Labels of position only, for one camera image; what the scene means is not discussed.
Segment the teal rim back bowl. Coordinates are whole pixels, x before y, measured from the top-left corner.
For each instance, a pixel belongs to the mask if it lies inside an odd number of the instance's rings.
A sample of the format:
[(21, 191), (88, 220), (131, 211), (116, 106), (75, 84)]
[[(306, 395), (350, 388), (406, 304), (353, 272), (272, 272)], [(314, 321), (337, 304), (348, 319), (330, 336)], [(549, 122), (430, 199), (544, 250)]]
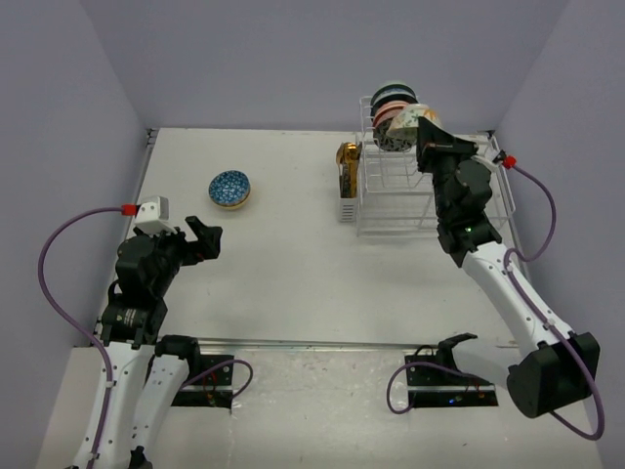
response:
[(408, 101), (411, 104), (418, 102), (418, 97), (414, 90), (401, 80), (389, 80), (382, 84), (370, 99), (370, 105), (373, 107), (384, 99), (400, 95), (400, 99)]

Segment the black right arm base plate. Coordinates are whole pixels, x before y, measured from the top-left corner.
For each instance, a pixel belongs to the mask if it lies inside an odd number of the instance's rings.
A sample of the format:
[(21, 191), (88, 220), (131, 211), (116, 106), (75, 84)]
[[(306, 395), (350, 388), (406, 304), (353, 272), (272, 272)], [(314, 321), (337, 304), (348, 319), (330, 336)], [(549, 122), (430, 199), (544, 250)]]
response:
[(455, 376), (428, 366), (411, 366), (405, 373), (412, 408), (498, 406), (495, 386), (483, 379)]

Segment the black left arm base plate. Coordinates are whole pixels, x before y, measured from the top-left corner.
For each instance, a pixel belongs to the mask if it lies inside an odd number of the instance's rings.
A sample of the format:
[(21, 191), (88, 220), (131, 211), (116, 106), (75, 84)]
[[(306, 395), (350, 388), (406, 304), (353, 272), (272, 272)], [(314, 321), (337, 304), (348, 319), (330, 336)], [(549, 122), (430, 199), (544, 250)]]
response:
[(231, 409), (232, 377), (232, 364), (224, 365), (179, 391), (172, 406)]

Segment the white perforated cutlery holder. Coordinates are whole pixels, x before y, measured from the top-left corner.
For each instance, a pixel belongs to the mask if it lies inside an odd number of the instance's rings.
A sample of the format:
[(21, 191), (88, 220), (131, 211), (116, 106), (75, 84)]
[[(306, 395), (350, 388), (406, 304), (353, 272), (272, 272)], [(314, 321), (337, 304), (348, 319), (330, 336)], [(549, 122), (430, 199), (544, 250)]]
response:
[(357, 195), (355, 198), (339, 198), (339, 221), (341, 223), (350, 223), (355, 220), (357, 209)]

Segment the cream bowl with star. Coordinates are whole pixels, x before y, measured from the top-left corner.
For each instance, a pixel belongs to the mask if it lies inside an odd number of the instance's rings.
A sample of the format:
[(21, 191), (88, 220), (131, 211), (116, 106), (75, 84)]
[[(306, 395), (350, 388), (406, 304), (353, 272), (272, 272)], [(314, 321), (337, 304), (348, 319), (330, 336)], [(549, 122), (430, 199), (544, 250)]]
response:
[(392, 119), (386, 135), (394, 140), (416, 144), (421, 117), (426, 118), (438, 128), (442, 127), (438, 113), (431, 107), (425, 104), (409, 104)]

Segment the gold utensil in holder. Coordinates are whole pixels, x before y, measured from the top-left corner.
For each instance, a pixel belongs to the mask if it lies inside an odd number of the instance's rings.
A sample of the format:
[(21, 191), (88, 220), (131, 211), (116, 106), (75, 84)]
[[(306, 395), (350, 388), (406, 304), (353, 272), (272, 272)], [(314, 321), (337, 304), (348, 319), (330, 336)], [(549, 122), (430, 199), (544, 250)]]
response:
[(361, 145), (342, 143), (336, 152), (339, 168), (339, 190), (342, 198), (355, 198), (357, 195), (357, 171)]

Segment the pink rim bowl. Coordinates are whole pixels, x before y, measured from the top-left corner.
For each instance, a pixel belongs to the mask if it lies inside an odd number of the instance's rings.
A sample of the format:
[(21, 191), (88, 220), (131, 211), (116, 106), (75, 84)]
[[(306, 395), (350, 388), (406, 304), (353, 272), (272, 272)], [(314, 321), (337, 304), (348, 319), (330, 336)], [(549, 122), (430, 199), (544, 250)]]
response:
[(381, 105), (374, 114), (373, 125), (376, 125), (377, 122), (383, 118), (385, 113), (393, 110), (402, 110), (407, 105), (408, 102), (403, 100), (393, 100)]

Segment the aluminium table edge rail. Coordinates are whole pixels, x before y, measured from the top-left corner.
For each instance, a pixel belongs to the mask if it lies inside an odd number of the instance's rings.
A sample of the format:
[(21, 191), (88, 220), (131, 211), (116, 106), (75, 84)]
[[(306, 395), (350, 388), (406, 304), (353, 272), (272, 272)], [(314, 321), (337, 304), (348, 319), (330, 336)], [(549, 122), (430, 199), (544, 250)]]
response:
[(137, 201), (140, 196), (141, 188), (143, 186), (146, 171), (151, 159), (153, 149), (157, 140), (159, 128), (147, 128), (146, 129), (146, 144), (140, 155), (138, 175), (135, 180), (135, 184), (132, 190), (132, 200)]

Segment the blue triangle pattern bowl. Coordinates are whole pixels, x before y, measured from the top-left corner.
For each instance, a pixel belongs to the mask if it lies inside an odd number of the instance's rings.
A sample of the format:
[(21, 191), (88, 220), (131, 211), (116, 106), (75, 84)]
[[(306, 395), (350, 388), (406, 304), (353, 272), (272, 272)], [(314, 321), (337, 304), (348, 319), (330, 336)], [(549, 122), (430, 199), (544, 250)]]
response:
[(208, 187), (209, 198), (219, 203), (235, 203), (251, 192), (247, 175), (238, 170), (224, 171), (213, 178)]

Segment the cream bowl yellow centre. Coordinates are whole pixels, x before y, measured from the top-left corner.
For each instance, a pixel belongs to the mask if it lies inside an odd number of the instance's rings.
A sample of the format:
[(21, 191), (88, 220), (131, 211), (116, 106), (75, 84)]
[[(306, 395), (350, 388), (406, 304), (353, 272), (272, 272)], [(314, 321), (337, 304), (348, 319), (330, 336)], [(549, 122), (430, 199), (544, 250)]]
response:
[(250, 194), (237, 200), (235, 203), (219, 203), (216, 199), (212, 199), (211, 202), (222, 210), (234, 211), (241, 209), (250, 199)]

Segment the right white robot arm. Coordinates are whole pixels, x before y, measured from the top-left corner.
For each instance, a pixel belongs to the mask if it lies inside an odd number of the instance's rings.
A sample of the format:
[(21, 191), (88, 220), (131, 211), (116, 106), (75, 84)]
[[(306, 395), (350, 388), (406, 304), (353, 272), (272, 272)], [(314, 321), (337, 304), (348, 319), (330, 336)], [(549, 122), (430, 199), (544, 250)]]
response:
[(437, 376), (456, 384), (472, 373), (496, 383), (529, 418), (597, 399), (600, 345), (591, 333), (576, 333), (560, 319), (514, 264), (514, 250), (485, 213), (492, 165), (477, 153), (475, 143), (419, 118), (417, 163), (432, 177), (438, 241), (490, 300), (520, 355), (497, 359), (491, 352), (451, 350), (437, 357)]

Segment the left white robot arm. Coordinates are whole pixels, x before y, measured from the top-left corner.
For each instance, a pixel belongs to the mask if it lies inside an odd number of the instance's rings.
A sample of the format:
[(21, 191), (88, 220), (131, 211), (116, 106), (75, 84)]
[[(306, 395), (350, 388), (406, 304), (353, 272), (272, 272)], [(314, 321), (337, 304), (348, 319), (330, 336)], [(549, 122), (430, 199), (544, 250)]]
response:
[(193, 337), (161, 336), (164, 296), (184, 266), (214, 260), (221, 252), (220, 227), (186, 218), (195, 238), (180, 229), (148, 234), (136, 229), (118, 247), (116, 282), (108, 289), (101, 340), (108, 359), (75, 468), (148, 468), (167, 412), (182, 384), (203, 370)]

